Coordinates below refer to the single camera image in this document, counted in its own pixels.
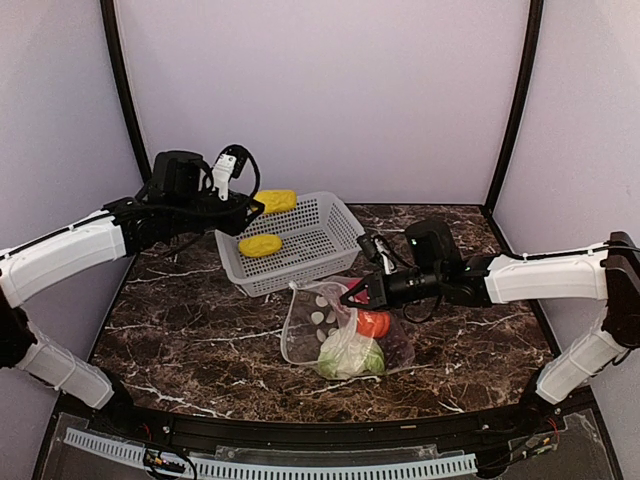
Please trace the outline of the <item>white fake cauliflower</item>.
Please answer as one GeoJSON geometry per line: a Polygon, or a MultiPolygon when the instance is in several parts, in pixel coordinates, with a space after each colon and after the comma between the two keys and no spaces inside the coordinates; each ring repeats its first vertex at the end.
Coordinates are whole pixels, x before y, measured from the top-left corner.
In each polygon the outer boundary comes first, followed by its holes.
{"type": "Polygon", "coordinates": [[[316,368],[330,380],[344,380],[362,374],[383,374],[386,370],[383,350],[373,338],[338,329],[320,347],[316,368]]]}

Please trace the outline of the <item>orange fake pumpkin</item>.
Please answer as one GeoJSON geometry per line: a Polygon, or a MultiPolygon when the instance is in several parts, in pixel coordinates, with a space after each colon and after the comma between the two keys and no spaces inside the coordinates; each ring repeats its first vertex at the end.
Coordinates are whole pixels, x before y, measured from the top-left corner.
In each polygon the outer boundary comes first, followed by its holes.
{"type": "Polygon", "coordinates": [[[388,312],[359,310],[357,316],[357,332],[368,338],[382,338],[391,327],[391,316],[388,312]]]}

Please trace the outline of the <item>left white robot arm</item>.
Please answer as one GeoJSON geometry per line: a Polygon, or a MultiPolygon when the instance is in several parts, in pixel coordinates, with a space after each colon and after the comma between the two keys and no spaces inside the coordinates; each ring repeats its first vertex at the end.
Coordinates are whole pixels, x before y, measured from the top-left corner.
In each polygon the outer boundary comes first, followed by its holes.
{"type": "Polygon", "coordinates": [[[214,163],[195,152],[157,155],[151,178],[133,197],[105,204],[69,226],[1,253],[1,365],[62,391],[101,417],[120,436],[141,427],[126,389],[45,335],[23,309],[36,294],[94,266],[135,256],[183,234],[218,230],[238,235],[263,213],[256,194],[230,189],[244,167],[261,179],[253,155],[225,147],[214,163]]]}

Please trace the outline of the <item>red fake food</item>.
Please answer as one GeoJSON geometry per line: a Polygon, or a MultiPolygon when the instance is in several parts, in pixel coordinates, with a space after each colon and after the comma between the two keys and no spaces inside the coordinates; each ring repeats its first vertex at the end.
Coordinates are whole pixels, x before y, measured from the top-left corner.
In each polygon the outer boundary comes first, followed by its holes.
{"type": "Polygon", "coordinates": [[[348,284],[348,292],[350,295],[358,295],[360,293],[366,293],[367,292],[367,285],[366,282],[361,279],[359,281],[352,281],[348,284]]]}

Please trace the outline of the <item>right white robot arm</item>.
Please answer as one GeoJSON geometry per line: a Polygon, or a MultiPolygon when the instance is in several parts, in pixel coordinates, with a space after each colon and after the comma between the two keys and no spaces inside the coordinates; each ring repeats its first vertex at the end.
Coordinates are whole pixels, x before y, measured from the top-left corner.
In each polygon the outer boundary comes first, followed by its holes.
{"type": "Polygon", "coordinates": [[[425,299],[466,307],[558,298],[605,301],[595,324],[531,378],[522,403],[510,413],[511,426],[521,434],[534,432],[549,408],[639,346],[639,249],[624,232],[577,250],[469,259],[462,258],[442,221],[416,222],[405,238],[413,261],[395,271],[400,259],[383,238],[359,237],[362,252],[381,268],[350,287],[342,305],[383,311],[425,299]]]}

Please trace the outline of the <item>clear zip top bag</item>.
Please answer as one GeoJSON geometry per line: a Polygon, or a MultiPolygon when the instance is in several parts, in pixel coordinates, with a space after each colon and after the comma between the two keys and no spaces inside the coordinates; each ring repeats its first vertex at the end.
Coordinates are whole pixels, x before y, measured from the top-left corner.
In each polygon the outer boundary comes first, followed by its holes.
{"type": "Polygon", "coordinates": [[[286,362],[327,380],[385,375],[413,364],[414,346],[393,314],[340,302],[357,282],[331,276],[289,284],[292,300],[280,340],[286,362]]]}

